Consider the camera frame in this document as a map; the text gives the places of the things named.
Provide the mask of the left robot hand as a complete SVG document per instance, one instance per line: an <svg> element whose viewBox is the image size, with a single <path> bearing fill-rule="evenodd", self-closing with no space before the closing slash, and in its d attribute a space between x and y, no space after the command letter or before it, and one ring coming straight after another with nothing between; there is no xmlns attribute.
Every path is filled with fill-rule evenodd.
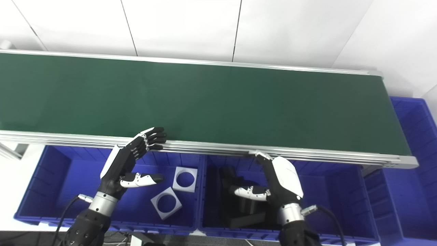
<svg viewBox="0 0 437 246"><path fill-rule="evenodd" d="M146 129L123 146L115 145L102 172L98 192L120 200L127 188L155 185L165 181L163 174L134 173L137 160L151 150L162 150L166 142L163 127Z"/></svg>

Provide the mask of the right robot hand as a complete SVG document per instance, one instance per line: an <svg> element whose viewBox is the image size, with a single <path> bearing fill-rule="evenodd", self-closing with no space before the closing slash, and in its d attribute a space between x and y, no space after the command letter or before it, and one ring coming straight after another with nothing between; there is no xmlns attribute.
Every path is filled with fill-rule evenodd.
<svg viewBox="0 0 437 246"><path fill-rule="evenodd" d="M268 202L274 208L301 207L304 196L294 165L281 156L271 157L261 151L249 152L262 165L267 186L231 186L228 191L240 198Z"/></svg>

